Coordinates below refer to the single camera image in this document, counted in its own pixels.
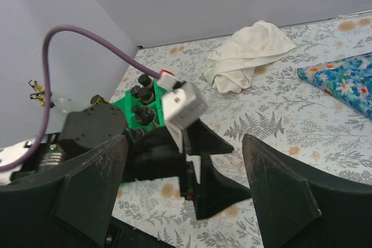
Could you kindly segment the dark round-cap bottle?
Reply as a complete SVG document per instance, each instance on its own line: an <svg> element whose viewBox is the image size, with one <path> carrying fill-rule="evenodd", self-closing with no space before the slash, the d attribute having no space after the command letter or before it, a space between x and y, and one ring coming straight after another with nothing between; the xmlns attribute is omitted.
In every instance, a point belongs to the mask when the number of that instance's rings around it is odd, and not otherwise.
<svg viewBox="0 0 372 248"><path fill-rule="evenodd" d="M154 86L153 86L153 79L150 78L149 75L147 74L142 74L138 77L138 82L144 87L147 88L148 90L153 91Z"/></svg>

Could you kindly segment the small black-cap spice jar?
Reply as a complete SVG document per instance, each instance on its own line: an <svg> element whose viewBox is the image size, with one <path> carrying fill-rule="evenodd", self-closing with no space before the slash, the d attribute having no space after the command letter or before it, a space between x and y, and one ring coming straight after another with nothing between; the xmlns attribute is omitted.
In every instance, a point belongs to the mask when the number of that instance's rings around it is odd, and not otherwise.
<svg viewBox="0 0 372 248"><path fill-rule="evenodd" d="M155 121L155 113L148 106L134 105L131 111L134 113L136 122L142 126L150 125Z"/></svg>

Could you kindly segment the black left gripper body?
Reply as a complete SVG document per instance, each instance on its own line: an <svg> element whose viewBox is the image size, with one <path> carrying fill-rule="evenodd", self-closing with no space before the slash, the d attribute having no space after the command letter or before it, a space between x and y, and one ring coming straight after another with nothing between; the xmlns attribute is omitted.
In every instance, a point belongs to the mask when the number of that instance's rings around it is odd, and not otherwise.
<svg viewBox="0 0 372 248"><path fill-rule="evenodd" d="M128 151L122 183L177 177L182 197L203 197L203 187L196 180L195 167L186 159L188 155L200 156L201 150L190 139L183 140L185 149L179 151L165 127L143 135L129 128L123 135L128 142Z"/></svg>

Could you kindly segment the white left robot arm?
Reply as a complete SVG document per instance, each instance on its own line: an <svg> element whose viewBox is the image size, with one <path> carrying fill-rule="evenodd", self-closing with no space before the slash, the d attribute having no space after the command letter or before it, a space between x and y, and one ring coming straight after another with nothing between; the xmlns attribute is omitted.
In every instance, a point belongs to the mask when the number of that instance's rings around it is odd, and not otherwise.
<svg viewBox="0 0 372 248"><path fill-rule="evenodd" d="M249 188L213 166L213 155L229 154L234 149L202 121L186 130L192 142L185 148L181 136L173 137L167 127L158 126L155 113L145 113L141 119L140 127L131 128L123 111L113 105L69 113L61 132L45 135L29 159L1 174L1 184L47 170L124 135L128 148L122 182L176 177L181 196L193 202L199 220L251 197Z"/></svg>

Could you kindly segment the gold-cap pepper grinder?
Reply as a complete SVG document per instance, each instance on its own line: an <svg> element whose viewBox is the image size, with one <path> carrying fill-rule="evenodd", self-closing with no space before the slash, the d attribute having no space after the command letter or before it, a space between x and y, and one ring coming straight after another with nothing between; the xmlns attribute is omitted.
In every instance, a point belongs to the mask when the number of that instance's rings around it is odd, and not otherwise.
<svg viewBox="0 0 372 248"><path fill-rule="evenodd" d="M104 97L100 96L100 95L94 95L91 100L90 100L90 104L93 106L93 105L100 105L100 104L109 104L110 102L105 99Z"/></svg>

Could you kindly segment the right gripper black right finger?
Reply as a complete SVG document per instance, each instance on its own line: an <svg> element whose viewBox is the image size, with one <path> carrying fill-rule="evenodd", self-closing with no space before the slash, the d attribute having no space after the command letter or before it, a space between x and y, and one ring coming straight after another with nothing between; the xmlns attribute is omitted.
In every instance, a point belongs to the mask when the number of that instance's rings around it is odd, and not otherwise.
<svg viewBox="0 0 372 248"><path fill-rule="evenodd" d="M252 135L242 155L264 247L371 247L371 186L321 171Z"/></svg>

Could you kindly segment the black-lid seasoning shaker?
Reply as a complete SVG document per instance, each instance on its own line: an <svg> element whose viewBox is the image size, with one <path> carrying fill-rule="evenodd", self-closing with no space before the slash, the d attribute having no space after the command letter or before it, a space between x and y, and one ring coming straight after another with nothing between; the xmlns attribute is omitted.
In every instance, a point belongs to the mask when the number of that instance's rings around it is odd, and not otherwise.
<svg viewBox="0 0 372 248"><path fill-rule="evenodd" d="M130 89L130 95L131 95L133 98L139 100L140 97L139 97L138 93L139 93L140 89L141 89L141 87L140 87L139 85L135 85L134 87L132 87L132 88Z"/></svg>

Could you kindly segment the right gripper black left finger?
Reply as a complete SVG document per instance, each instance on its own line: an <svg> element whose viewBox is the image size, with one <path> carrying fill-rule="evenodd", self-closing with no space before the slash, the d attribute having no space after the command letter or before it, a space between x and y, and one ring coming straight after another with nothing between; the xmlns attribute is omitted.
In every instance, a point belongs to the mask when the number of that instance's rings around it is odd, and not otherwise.
<svg viewBox="0 0 372 248"><path fill-rule="evenodd" d="M102 247L126 162L116 136L1 187L1 247Z"/></svg>

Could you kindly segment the clear gold-spout oil bottle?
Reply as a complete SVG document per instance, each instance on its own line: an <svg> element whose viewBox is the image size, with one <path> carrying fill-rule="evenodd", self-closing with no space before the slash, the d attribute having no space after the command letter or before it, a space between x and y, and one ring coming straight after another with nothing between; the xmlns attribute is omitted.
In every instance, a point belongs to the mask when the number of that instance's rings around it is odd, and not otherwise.
<svg viewBox="0 0 372 248"><path fill-rule="evenodd" d="M30 95L31 100L37 100L41 107L45 106L45 94L36 92ZM51 111L59 114L68 114L77 109L76 104L69 98L63 98L59 94L51 94Z"/></svg>

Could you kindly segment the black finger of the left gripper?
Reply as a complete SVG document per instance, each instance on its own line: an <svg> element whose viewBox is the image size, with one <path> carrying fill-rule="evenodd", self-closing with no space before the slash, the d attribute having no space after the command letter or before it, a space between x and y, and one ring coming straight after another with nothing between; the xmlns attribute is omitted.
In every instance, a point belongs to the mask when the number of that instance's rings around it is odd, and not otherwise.
<svg viewBox="0 0 372 248"><path fill-rule="evenodd" d="M192 201L197 220L215 216L228 207L251 198L251 190L224 176L214 167L210 154L201 155L200 181L191 175Z"/></svg>
<svg viewBox="0 0 372 248"><path fill-rule="evenodd" d="M187 154L202 153L230 154L234 147L210 129L203 121L197 120L186 129L188 135Z"/></svg>

